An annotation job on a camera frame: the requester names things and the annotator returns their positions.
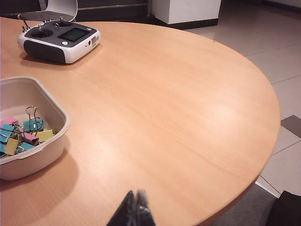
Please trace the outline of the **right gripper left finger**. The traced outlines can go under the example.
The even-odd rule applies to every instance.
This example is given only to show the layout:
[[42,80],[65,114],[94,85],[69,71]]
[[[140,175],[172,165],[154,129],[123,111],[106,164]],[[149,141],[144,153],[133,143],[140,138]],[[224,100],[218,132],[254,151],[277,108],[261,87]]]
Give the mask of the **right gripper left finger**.
[[109,220],[107,226],[135,226],[135,195],[130,190]]

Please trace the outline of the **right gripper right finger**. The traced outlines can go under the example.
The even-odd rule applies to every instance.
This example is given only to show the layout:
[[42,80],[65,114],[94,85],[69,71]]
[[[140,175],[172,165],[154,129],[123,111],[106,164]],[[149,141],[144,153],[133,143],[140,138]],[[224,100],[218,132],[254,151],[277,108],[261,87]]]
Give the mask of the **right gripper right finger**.
[[139,189],[136,193],[136,225],[155,226],[151,210],[148,206],[148,198],[144,190]]

